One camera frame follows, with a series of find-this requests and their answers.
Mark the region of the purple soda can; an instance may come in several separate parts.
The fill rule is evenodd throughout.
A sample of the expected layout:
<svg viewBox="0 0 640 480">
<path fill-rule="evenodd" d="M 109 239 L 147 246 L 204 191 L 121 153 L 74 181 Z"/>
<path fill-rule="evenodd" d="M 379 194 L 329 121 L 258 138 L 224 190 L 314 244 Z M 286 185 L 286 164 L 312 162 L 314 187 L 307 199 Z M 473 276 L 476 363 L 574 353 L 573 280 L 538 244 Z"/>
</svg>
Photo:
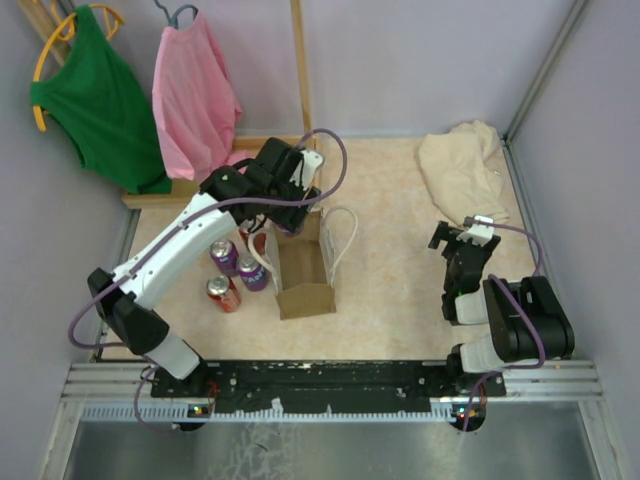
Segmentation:
<svg viewBox="0 0 640 480">
<path fill-rule="evenodd" d="M 222 274 L 228 277 L 238 275 L 238 250 L 231 240 L 222 238 L 213 242 L 209 247 L 209 256 Z"/>
</svg>

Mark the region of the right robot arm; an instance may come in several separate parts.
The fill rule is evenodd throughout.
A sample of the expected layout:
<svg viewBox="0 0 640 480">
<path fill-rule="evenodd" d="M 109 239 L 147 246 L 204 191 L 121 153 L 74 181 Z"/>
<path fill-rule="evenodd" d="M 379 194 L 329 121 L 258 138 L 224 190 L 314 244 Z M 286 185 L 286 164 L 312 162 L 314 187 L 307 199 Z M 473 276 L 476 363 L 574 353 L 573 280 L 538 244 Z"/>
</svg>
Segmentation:
<svg viewBox="0 0 640 480">
<path fill-rule="evenodd" d="M 509 281 L 484 268 L 501 242 L 499 230 L 526 236 L 536 247 L 533 273 Z M 461 227 L 440 221 L 428 247 L 445 247 L 441 295 L 443 317 L 453 326 L 486 325 L 482 338 L 459 344 L 447 356 L 447 384 L 470 395 L 482 380 L 512 369 L 538 369 L 548 360 L 571 357 L 575 335 L 546 276 L 541 274 L 542 245 L 529 231 L 476 215 Z"/>
</svg>

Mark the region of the red soda can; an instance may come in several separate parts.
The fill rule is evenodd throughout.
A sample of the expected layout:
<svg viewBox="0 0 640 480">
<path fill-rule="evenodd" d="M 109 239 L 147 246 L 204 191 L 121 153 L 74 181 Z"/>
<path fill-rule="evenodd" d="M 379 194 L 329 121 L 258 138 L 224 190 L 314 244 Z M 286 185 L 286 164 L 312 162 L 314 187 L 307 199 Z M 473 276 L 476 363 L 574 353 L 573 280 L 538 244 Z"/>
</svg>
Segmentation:
<svg viewBox="0 0 640 480">
<path fill-rule="evenodd" d="M 245 246 L 248 246 L 248 240 L 250 236 L 249 231 L 243 227 L 239 227 L 238 231 Z M 264 230 L 259 230 L 254 235 L 254 239 L 253 239 L 254 249 L 260 255 L 263 255 L 265 253 L 266 239 L 267 239 L 267 235 Z"/>
</svg>

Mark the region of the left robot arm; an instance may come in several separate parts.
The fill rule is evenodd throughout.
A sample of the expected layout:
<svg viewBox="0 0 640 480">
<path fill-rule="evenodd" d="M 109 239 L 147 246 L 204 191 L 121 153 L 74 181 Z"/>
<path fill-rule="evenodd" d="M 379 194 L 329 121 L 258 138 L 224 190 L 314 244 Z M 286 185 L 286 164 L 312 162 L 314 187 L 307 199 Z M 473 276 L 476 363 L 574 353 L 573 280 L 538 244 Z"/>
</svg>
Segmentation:
<svg viewBox="0 0 640 480">
<path fill-rule="evenodd" d="M 319 190 L 312 181 L 324 162 L 314 150 L 269 138 L 255 158 L 214 170 L 181 213 L 143 250 L 113 272 L 88 278 L 101 319 L 133 354 L 172 376 L 184 395 L 208 384 L 203 359 L 154 310 L 167 289 L 210 245 L 257 216 L 293 231 Z"/>
</svg>

